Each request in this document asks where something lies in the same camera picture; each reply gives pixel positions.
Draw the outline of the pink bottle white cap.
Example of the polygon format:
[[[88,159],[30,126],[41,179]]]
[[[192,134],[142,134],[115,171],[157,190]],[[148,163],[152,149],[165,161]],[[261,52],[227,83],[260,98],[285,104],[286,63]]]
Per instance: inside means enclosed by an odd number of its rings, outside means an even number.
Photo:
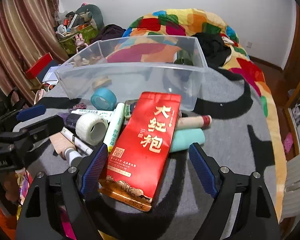
[[[61,132],[50,136],[50,141],[57,154],[66,160],[69,166],[77,167],[79,165],[83,156],[77,151],[75,145],[66,139]]]

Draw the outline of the purple spray bottle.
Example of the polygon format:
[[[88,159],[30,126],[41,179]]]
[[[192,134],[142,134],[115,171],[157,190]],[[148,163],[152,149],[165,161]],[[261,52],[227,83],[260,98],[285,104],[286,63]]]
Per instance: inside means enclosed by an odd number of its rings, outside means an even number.
[[[67,129],[72,129],[72,130],[76,129],[76,124],[77,124],[79,118],[81,117],[80,114],[75,114],[75,113],[59,112],[59,113],[57,113],[57,115],[63,119],[64,126]]]

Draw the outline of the white marker pen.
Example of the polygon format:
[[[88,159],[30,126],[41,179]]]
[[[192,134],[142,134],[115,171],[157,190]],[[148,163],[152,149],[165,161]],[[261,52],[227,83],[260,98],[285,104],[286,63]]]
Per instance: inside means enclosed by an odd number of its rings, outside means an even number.
[[[76,137],[72,132],[70,132],[66,127],[63,127],[61,133],[66,139],[73,143],[85,155],[92,154],[93,150],[84,142],[82,142],[78,137]]]

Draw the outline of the white gauze tape roll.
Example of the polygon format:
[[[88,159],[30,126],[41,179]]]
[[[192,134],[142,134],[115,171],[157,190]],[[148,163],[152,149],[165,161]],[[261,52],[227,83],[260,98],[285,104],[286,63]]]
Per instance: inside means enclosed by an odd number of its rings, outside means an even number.
[[[79,139],[91,146],[96,146],[104,139],[107,129],[107,120],[94,113],[87,113],[80,116],[75,126],[75,131]]]

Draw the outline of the white green ointment tube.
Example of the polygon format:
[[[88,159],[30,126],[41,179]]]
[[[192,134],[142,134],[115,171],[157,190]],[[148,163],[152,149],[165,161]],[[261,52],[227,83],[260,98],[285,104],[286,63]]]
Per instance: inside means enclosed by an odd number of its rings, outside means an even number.
[[[125,108],[124,103],[118,103],[114,113],[111,116],[111,120],[103,141],[107,145],[109,153],[112,151],[115,142],[119,137],[121,125],[123,123],[124,108]]]

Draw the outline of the red tea package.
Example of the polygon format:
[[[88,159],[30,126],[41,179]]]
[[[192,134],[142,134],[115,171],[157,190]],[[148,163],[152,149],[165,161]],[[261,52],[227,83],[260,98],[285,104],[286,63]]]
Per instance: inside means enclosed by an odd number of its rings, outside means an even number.
[[[152,208],[180,104],[179,94],[141,94],[100,175],[100,193],[140,211]]]

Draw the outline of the mint green bottle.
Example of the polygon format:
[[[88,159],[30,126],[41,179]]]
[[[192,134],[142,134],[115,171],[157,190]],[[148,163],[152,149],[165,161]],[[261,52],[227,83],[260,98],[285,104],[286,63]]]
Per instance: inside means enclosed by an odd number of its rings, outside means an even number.
[[[173,134],[170,153],[187,150],[194,142],[200,145],[205,143],[205,135],[201,128],[177,130]]]

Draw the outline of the beige tube red cap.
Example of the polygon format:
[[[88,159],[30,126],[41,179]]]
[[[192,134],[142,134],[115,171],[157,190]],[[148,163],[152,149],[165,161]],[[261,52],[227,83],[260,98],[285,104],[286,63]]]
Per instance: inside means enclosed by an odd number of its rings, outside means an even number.
[[[210,115],[199,115],[179,118],[176,124],[176,130],[208,128],[212,123]]]

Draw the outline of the red box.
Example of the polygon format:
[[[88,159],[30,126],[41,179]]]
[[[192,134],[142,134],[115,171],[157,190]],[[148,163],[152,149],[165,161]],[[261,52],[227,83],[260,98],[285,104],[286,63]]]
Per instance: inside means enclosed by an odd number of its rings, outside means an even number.
[[[25,72],[28,80],[36,78],[53,60],[50,53],[43,55],[30,69]]]

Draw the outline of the striped brown curtain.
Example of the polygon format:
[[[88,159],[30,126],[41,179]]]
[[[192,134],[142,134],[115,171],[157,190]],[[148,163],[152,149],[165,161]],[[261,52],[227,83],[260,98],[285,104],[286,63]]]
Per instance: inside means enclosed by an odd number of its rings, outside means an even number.
[[[31,90],[37,81],[25,73],[43,55],[50,53],[58,62],[68,59],[59,44],[54,14],[59,0],[0,0],[0,88],[9,93],[17,87],[33,102]]]

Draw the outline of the pink slipper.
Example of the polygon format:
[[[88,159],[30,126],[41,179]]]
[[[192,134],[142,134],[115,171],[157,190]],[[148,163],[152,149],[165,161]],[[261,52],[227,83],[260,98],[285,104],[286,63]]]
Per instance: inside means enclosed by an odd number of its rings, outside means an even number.
[[[290,152],[292,146],[293,146],[293,136],[292,136],[292,133],[289,132],[283,141],[283,148],[284,148],[285,154],[288,154]]]

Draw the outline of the pink rabbit toy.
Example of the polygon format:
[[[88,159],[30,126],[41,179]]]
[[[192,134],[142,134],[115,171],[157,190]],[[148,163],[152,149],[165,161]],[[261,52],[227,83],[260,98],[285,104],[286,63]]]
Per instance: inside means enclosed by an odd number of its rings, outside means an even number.
[[[83,38],[81,33],[75,36],[75,45],[76,45],[76,53],[79,53],[84,48],[88,47],[88,44],[85,42],[85,39]]]

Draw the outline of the dark purple clothes pile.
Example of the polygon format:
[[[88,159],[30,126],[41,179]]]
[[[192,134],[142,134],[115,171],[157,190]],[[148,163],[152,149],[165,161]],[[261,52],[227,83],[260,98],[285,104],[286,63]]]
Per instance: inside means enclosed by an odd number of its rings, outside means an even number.
[[[114,38],[121,38],[124,34],[126,29],[123,29],[122,27],[115,25],[115,24],[109,24],[106,25],[98,34],[96,37],[96,40],[111,40]]]

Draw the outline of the black clothing on bed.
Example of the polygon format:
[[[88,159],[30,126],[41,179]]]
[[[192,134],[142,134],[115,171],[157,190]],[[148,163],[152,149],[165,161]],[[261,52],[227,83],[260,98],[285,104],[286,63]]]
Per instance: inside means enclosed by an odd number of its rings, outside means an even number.
[[[226,46],[219,34],[196,33],[208,65],[224,66],[231,59],[231,48]]]

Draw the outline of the colourful patchwork blanket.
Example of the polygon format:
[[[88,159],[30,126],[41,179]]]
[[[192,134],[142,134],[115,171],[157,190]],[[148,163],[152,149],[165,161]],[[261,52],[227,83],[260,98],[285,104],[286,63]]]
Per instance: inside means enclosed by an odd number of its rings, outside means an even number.
[[[231,48],[231,59],[224,66],[215,67],[224,70],[230,76],[242,77],[260,101],[260,108],[264,112],[274,149],[274,153],[268,156],[273,157],[275,161],[275,210],[277,216],[281,217],[287,169],[276,105],[264,73],[252,62],[246,50],[239,44],[236,32],[224,20],[212,12],[199,9],[166,9],[141,16],[124,32],[122,37],[125,41],[115,46],[114,51],[107,56],[107,60],[109,62],[155,62],[155,58],[150,56],[149,51],[138,50],[134,53],[130,49],[146,38],[153,39],[155,36],[163,36],[164,43],[177,46],[192,55],[193,50],[188,45],[182,45],[181,41],[193,37],[196,33],[221,36],[225,45]]]

